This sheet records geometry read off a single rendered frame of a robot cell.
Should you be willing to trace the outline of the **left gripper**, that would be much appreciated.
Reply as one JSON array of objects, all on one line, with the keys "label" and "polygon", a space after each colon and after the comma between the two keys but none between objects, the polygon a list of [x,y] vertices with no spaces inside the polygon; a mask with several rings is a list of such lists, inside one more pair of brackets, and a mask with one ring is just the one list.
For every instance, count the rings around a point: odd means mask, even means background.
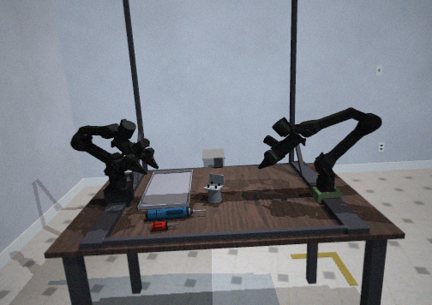
[{"label": "left gripper", "polygon": [[[287,146],[284,140],[282,140],[273,150],[267,150],[264,153],[264,159],[258,166],[259,169],[274,165],[284,158],[284,155],[289,153],[292,149]],[[277,157],[276,155],[279,157]],[[282,158],[283,157],[283,158]],[[271,163],[272,162],[272,163]]]}]

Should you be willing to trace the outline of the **blue electric screwdriver barrel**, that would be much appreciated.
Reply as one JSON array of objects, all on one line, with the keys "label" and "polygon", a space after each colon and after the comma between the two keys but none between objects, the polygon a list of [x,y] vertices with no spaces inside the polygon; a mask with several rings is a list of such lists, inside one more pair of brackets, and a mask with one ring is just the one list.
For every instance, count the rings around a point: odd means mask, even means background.
[{"label": "blue electric screwdriver barrel", "polygon": [[166,218],[185,218],[193,212],[202,212],[202,210],[193,210],[185,207],[174,207],[166,209],[153,209],[146,211],[147,220],[166,219]]}]

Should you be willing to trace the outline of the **red screwdriver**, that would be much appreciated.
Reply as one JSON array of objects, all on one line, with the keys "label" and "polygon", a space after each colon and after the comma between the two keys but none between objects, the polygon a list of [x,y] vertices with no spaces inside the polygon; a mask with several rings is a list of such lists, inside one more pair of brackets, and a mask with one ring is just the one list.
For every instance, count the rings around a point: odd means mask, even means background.
[{"label": "red screwdriver", "polygon": [[152,230],[168,230],[168,227],[170,225],[177,225],[177,224],[168,224],[167,220],[165,222],[158,222],[158,223],[152,223]]}]

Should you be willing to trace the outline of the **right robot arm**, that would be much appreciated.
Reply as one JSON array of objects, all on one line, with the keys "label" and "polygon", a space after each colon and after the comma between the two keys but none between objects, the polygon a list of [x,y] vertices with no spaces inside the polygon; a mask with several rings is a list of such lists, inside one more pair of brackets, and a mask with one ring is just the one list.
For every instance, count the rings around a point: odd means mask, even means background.
[{"label": "right robot arm", "polygon": [[[78,129],[78,132],[72,137],[70,145],[75,150],[87,152],[105,163],[106,168],[104,173],[109,177],[109,188],[124,188],[127,184],[127,178],[124,172],[127,170],[120,167],[124,155],[119,152],[111,154],[96,146],[92,142],[92,135],[100,135],[105,139],[114,138],[113,141],[111,141],[111,148],[117,147],[121,151],[122,147],[130,141],[129,139],[132,137],[135,129],[135,123],[126,119],[122,119],[119,125],[117,123],[106,126],[87,125]],[[129,149],[133,154],[136,154],[136,151],[141,150],[141,152],[143,152],[143,149],[149,147],[149,144],[150,141],[147,138],[144,138],[143,140],[134,143],[133,146],[129,144]],[[109,155],[108,158],[107,155]],[[112,175],[113,172],[114,174]]]}]

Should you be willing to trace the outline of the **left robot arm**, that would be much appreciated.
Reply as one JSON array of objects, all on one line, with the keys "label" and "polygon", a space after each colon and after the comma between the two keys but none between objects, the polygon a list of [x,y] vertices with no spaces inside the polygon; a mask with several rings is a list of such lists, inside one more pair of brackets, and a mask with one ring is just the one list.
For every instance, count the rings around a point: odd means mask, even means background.
[{"label": "left robot arm", "polygon": [[[376,131],[382,125],[381,118],[373,113],[359,113],[359,111],[356,111],[356,109],[350,107],[330,116],[317,120],[305,121],[300,124],[291,125],[287,119],[283,117],[272,126],[272,128],[280,135],[280,137],[286,137],[284,138],[284,141],[287,146],[291,149],[294,149],[300,143],[305,146],[306,138],[315,135],[320,130],[349,119],[357,120],[357,126],[334,149],[326,154],[322,152],[316,158],[317,161],[315,160],[314,162],[315,169],[317,173],[320,174],[316,179],[316,187],[321,192],[336,191],[334,189],[336,175],[333,172],[333,167],[336,161],[361,138]],[[302,138],[301,136],[305,138]]]}]

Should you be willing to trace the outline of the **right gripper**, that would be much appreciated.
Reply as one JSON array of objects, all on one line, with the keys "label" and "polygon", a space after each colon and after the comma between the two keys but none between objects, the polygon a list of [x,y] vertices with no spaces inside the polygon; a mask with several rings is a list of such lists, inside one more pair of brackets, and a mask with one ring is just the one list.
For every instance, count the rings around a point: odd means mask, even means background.
[{"label": "right gripper", "polygon": [[129,155],[129,156],[124,156],[123,160],[121,161],[120,167],[122,169],[132,170],[132,171],[146,175],[147,172],[139,164],[139,161],[138,161],[139,159],[141,161],[144,161],[145,164],[152,166],[154,169],[159,168],[156,161],[154,160],[154,157],[153,157],[154,150],[151,147],[145,149],[143,153],[141,153],[141,150],[140,150],[140,151],[136,151],[136,154],[133,154],[129,149],[129,144],[131,144],[133,146],[134,142],[133,143],[131,141],[127,142],[121,149],[122,155]]}]

